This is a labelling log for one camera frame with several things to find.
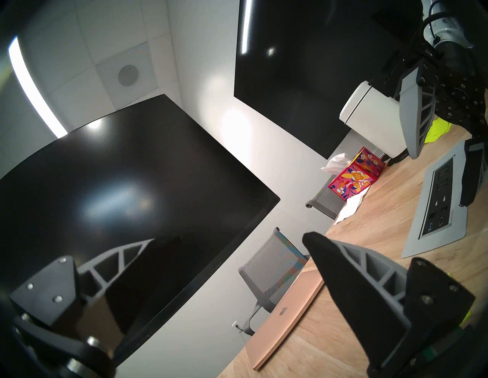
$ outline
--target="wooden table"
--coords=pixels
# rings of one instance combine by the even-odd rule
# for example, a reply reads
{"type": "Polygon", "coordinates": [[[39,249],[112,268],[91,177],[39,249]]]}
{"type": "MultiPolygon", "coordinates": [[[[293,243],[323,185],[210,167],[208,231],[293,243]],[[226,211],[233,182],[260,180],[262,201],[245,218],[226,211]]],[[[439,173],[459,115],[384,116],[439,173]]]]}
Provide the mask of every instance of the wooden table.
{"type": "MultiPolygon", "coordinates": [[[[330,239],[374,249],[408,268],[402,259],[426,168],[470,135],[453,125],[435,143],[426,144],[419,158],[410,157],[386,168],[369,189],[356,214],[332,226],[330,239]]],[[[460,281],[475,296],[471,323],[477,321],[488,298],[488,185],[468,210],[466,236],[421,254],[460,281]]],[[[313,264],[311,259],[306,267],[313,264]]],[[[354,333],[323,287],[294,330],[255,372],[245,349],[219,375],[244,377],[366,377],[368,359],[354,333]]]]}

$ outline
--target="office chair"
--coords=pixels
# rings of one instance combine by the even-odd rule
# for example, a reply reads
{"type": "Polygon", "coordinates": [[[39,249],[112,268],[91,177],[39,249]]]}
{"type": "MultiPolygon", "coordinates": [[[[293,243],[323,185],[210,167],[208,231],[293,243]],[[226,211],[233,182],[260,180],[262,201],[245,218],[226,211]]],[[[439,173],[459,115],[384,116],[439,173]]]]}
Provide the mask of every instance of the office chair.
{"type": "Polygon", "coordinates": [[[346,204],[346,201],[341,199],[337,194],[333,193],[327,186],[334,179],[334,176],[330,176],[320,192],[308,201],[305,206],[308,208],[315,207],[328,217],[336,219],[338,213],[342,207],[346,204]]]}
{"type": "Polygon", "coordinates": [[[256,254],[238,271],[257,299],[242,331],[252,336],[249,323],[263,307],[271,313],[285,295],[310,256],[304,256],[276,227],[256,254]]]}

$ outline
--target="black monitor screen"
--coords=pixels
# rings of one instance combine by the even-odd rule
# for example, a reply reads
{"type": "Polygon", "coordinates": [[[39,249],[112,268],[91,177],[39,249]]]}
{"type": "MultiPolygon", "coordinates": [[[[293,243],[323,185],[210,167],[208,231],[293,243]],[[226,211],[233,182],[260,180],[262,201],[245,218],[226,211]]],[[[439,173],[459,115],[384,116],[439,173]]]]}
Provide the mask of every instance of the black monitor screen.
{"type": "Polygon", "coordinates": [[[339,114],[422,22],[411,0],[241,0],[234,96],[328,159],[339,114]]]}
{"type": "Polygon", "coordinates": [[[165,95],[42,148],[0,180],[0,198],[6,353],[15,316],[9,293],[57,257],[71,255],[80,267],[122,245],[181,237],[161,286],[116,351],[117,363],[160,328],[279,201],[165,95]]]}

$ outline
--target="rose gold laptop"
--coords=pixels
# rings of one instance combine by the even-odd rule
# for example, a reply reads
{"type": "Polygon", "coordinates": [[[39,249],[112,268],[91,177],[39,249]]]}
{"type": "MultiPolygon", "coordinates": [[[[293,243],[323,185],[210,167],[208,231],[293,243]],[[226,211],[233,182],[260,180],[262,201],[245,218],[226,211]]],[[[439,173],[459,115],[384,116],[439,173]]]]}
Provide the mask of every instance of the rose gold laptop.
{"type": "Polygon", "coordinates": [[[308,264],[302,269],[268,319],[245,345],[254,370],[258,370],[278,348],[323,284],[315,264],[308,264]]]}

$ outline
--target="tissue box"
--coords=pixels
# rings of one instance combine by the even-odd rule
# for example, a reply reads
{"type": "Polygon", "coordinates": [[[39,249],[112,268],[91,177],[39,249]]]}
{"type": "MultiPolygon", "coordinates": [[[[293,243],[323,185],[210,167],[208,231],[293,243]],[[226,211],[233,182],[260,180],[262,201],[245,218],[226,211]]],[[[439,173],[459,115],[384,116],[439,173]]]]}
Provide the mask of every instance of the tissue box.
{"type": "Polygon", "coordinates": [[[363,147],[334,180],[328,188],[344,201],[374,183],[383,171],[385,163],[366,147],[363,147]]]}

